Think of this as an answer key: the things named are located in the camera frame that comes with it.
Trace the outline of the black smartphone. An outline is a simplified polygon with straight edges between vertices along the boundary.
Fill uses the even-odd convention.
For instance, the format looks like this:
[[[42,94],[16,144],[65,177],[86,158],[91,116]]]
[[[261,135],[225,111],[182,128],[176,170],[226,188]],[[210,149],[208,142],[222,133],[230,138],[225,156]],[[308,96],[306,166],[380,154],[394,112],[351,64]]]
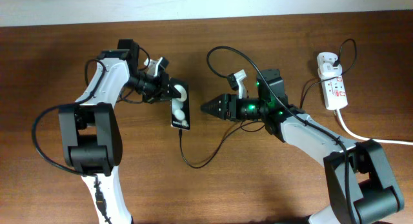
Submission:
[[[171,125],[174,128],[190,130],[189,89],[184,81],[171,79],[172,86],[179,92],[178,98],[171,99]]]

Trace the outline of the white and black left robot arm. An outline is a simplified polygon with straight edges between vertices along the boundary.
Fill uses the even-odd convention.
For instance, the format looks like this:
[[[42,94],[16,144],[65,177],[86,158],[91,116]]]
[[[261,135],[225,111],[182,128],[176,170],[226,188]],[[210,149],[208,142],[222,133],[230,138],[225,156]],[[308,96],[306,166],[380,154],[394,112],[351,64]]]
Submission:
[[[59,109],[65,162],[88,187],[100,223],[134,221],[119,180],[123,143],[114,107],[122,89],[131,88],[145,103],[179,101],[171,124],[183,129],[190,126],[188,84],[168,76],[168,61],[162,57],[147,59],[147,72],[139,70],[139,50],[134,40],[121,39],[115,50],[102,51],[83,95]]]

